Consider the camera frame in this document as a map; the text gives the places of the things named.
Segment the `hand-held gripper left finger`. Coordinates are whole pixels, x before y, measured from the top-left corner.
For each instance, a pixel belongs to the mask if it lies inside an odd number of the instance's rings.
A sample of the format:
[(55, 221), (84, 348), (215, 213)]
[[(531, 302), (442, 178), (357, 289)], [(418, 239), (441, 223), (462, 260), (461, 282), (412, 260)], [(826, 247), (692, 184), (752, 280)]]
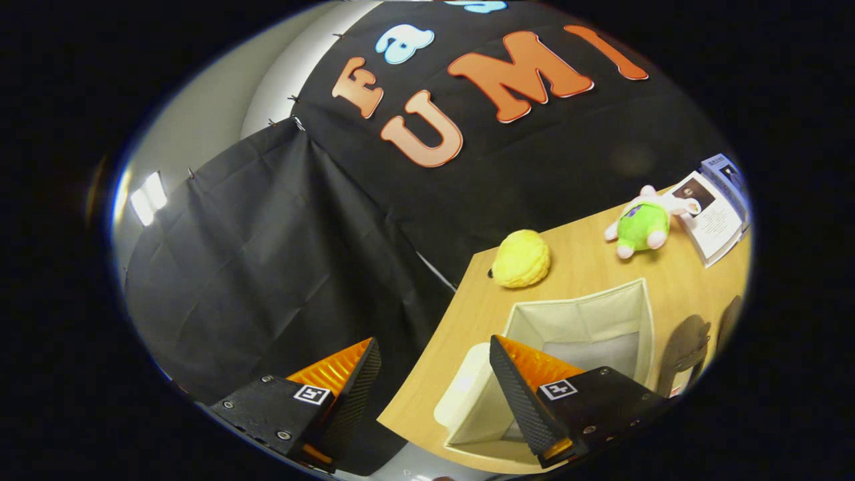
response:
[(290, 462), (334, 473), (381, 371), (375, 338), (281, 377), (263, 375), (210, 405), (218, 420)]

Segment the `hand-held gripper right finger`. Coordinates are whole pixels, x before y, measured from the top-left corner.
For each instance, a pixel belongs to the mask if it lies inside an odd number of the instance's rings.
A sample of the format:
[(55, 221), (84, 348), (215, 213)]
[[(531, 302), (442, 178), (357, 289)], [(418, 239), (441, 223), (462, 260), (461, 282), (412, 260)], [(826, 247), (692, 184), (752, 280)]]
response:
[(490, 338), (490, 365), (541, 468), (607, 450), (669, 407), (613, 367), (585, 371), (501, 335)]

